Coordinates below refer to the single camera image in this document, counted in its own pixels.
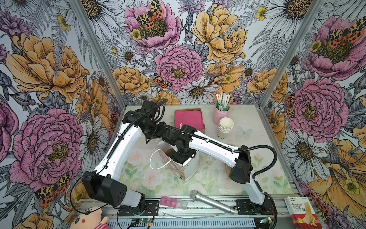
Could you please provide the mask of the white paper gift bag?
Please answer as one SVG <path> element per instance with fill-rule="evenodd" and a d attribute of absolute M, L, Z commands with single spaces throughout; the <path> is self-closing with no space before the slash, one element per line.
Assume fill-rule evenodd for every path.
<path fill-rule="evenodd" d="M 175 175 L 183 181 L 188 181 L 199 167 L 199 153 L 196 152 L 196 157 L 188 159 L 183 164 L 174 162 L 171 156 L 177 150 L 172 142 L 173 134 L 184 133 L 187 135 L 194 134 L 197 129 L 184 125 L 178 129 L 166 124 L 166 132 L 161 138 L 157 138 L 157 150 L 154 151 L 149 160 L 149 166 L 152 170 L 161 170 L 169 168 Z"/>

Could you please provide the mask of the brown pulp cup carrier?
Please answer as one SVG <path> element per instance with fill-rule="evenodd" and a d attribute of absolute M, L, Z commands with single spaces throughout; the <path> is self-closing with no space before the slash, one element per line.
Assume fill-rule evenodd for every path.
<path fill-rule="evenodd" d="M 230 173 L 231 173 L 231 171 L 232 171 L 232 168 L 231 168 L 231 167 L 229 167 L 228 165 L 225 165 L 225 169 L 226 169 L 226 174 L 227 174 L 227 176 L 229 177 L 229 176 L 230 176 Z"/>

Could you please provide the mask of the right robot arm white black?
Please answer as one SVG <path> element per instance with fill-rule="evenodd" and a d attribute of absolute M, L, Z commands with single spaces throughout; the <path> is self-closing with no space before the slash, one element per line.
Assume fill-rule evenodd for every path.
<path fill-rule="evenodd" d="M 256 176 L 268 171 L 277 162 L 277 152 L 273 147 L 268 145 L 254 147 L 242 145 L 238 148 L 225 145 L 188 125 L 184 125 L 181 129 L 168 124 L 162 124 L 162 127 L 164 131 L 162 140 L 173 147 L 170 158 L 174 162 L 183 164 L 188 159 L 194 158 L 198 151 L 219 159 L 232 168 L 229 173 L 230 179 L 244 185 L 253 211 L 256 214 L 263 214 L 265 210 L 269 209 L 266 202 L 273 203 L 273 201 L 270 199 L 270 195 L 261 189 Z M 253 172 L 250 152 L 257 149 L 270 150 L 273 153 L 273 160 L 265 168 Z"/>

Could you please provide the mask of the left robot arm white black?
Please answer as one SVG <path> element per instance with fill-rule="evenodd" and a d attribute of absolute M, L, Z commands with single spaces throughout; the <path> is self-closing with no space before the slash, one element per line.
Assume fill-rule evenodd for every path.
<path fill-rule="evenodd" d="M 116 139 L 99 165 L 92 172 L 84 172 L 82 183 L 89 198 L 113 207 L 128 206 L 138 211 L 145 208 L 145 195 L 133 191 L 119 182 L 123 167 L 137 140 L 142 135 L 157 133 L 159 116 L 156 114 L 162 102 L 144 102 L 140 109 L 125 113 Z"/>

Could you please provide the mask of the pink napkin stack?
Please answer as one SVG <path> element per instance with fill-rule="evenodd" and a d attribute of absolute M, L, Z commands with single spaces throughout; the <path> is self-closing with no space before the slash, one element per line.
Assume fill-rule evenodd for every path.
<path fill-rule="evenodd" d="M 204 130 L 205 123 L 201 110 L 175 111 L 174 127 L 182 128 L 184 125 L 191 126 L 197 130 Z"/>

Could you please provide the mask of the pink straw holder cup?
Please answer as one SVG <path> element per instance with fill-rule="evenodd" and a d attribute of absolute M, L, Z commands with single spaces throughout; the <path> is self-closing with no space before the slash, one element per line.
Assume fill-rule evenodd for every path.
<path fill-rule="evenodd" d="M 213 113 L 213 117 L 212 117 L 212 121 L 215 125 L 219 125 L 220 120 L 222 118 L 228 117 L 229 114 L 229 109 L 227 111 L 220 111 L 219 109 L 217 109 L 216 107 L 214 108 L 214 113 Z"/>

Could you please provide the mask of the stack of white paper cups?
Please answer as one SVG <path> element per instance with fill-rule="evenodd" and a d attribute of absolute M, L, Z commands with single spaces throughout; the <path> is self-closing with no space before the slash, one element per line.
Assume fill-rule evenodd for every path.
<path fill-rule="evenodd" d="M 225 139 L 232 131 L 234 127 L 234 121 L 228 117 L 224 117 L 220 120 L 217 129 L 217 136 L 220 139 Z"/>

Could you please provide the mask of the silver microphone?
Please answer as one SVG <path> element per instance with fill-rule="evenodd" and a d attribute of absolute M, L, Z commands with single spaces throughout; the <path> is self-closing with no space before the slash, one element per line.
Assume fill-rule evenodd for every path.
<path fill-rule="evenodd" d="M 230 207 L 226 204 L 221 203 L 220 201 L 214 200 L 208 196 L 205 196 L 198 192 L 197 190 L 192 190 L 190 193 L 190 198 L 194 201 L 200 201 L 203 202 L 211 207 L 217 208 L 221 211 L 224 211 L 226 213 L 235 214 L 235 209 L 233 207 Z"/>

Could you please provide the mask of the pink plastic clip box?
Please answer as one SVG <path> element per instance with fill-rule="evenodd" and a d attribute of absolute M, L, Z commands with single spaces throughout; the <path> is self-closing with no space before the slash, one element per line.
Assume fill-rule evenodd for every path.
<path fill-rule="evenodd" d="M 187 210 L 188 208 L 188 202 L 177 199 L 177 198 L 170 198 L 167 196 L 162 196 L 160 199 L 160 205 L 175 208 L 175 209 L 181 209 L 181 210 Z"/>

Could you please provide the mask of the plush doll toy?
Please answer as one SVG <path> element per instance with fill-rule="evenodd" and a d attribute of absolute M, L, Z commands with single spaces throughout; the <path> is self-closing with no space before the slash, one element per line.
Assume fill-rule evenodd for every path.
<path fill-rule="evenodd" d="M 72 221 L 71 229 L 110 229 L 107 225 L 109 218 L 102 217 L 102 209 L 94 206 L 88 208 L 85 214 L 79 214 Z"/>

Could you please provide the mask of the bandage box red white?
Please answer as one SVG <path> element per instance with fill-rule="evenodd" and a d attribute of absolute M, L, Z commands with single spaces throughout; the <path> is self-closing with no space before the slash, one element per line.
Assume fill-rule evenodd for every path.
<path fill-rule="evenodd" d="M 307 197 L 287 197 L 285 198 L 285 204 L 296 229 L 322 228 Z"/>

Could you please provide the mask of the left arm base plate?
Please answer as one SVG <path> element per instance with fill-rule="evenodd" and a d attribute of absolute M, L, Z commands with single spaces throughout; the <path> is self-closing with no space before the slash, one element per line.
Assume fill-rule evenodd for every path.
<path fill-rule="evenodd" d="M 119 208 L 119 217 L 132 217 L 132 216 L 157 216 L 159 212 L 159 200 L 146 200 L 145 206 L 141 209 L 139 207 L 121 206 Z"/>

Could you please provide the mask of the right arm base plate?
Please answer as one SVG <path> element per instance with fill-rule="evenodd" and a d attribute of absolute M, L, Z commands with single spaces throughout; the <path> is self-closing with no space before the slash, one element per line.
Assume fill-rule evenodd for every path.
<path fill-rule="evenodd" d="M 237 199 L 235 204 L 239 215 L 274 215 L 275 212 L 273 203 L 268 198 L 263 204 L 255 204 L 248 199 Z"/>

